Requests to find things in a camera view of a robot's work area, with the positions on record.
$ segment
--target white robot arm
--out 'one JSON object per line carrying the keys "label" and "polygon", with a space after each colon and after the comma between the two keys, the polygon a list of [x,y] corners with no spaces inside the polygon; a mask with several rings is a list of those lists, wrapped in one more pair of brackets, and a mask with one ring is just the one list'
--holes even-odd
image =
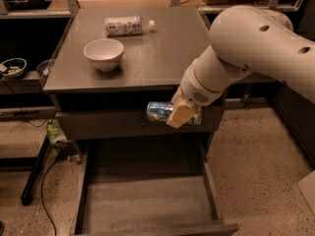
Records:
{"label": "white robot arm", "polygon": [[210,28],[211,45],[186,70],[171,100],[167,124],[179,128],[231,84],[253,72],[286,83],[315,102],[315,43],[292,31],[280,12],[250,6],[225,9]]}

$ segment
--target speckled floor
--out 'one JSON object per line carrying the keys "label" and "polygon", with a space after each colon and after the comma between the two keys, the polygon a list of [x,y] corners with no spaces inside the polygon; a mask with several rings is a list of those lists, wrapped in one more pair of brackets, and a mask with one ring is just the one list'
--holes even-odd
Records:
{"label": "speckled floor", "polygon": [[[43,120],[32,120],[36,125]],[[45,125],[0,120],[0,157],[34,156]],[[0,172],[3,235],[53,235],[40,203],[42,173],[56,156],[48,152],[34,184],[33,201],[21,203],[29,172]],[[275,109],[265,104],[224,112],[209,151],[224,220],[239,224],[234,235],[315,235],[315,215],[297,187],[314,168]],[[44,182],[44,201],[57,235],[68,235],[78,201],[80,165],[60,160]]]}

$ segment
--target black metal leg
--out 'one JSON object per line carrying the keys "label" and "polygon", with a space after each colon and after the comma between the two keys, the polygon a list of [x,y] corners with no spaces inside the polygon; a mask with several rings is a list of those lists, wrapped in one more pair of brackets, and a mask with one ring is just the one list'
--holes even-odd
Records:
{"label": "black metal leg", "polygon": [[38,170],[43,162],[43,159],[45,158],[48,147],[49,147],[49,139],[46,136],[40,148],[35,164],[32,167],[28,183],[25,186],[23,193],[21,195],[22,204],[24,206],[28,206],[32,202],[32,197],[31,197],[32,186],[36,180]]}

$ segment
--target gray tabletop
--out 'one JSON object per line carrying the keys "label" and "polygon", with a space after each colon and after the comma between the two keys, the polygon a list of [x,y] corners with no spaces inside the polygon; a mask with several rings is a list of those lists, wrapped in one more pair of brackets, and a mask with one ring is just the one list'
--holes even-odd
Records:
{"label": "gray tabletop", "polygon": [[[154,32],[113,37],[124,44],[120,67],[94,68],[84,55],[91,41],[106,37],[106,17],[141,16],[156,22]],[[80,9],[44,86],[48,93],[107,92],[179,85],[187,67],[210,44],[196,8]]]}

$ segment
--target can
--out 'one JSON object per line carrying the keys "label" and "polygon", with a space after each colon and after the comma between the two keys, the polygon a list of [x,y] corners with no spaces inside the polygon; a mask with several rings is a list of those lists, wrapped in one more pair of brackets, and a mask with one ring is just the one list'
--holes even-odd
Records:
{"label": "can", "polygon": [[[151,101],[147,106],[147,119],[151,122],[166,122],[169,115],[173,112],[171,101]],[[200,125],[202,121],[202,108],[198,107],[198,113],[187,123],[189,125]]]}

